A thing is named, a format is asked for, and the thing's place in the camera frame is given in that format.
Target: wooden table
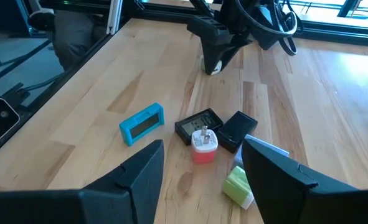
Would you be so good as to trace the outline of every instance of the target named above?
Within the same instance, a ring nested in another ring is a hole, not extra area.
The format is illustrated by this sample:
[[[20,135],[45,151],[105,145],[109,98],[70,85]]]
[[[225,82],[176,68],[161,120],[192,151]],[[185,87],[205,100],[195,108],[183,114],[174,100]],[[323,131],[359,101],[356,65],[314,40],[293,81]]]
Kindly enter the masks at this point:
[[[0,190],[81,188],[154,139],[164,140],[155,223],[262,223],[221,192],[232,155],[191,162],[174,122],[206,108],[223,121],[240,110],[254,136],[324,174],[368,189],[368,47],[296,39],[244,47],[220,74],[200,70],[199,38],[183,24],[130,20],[0,149]],[[161,126],[128,147],[118,124],[151,103]]]

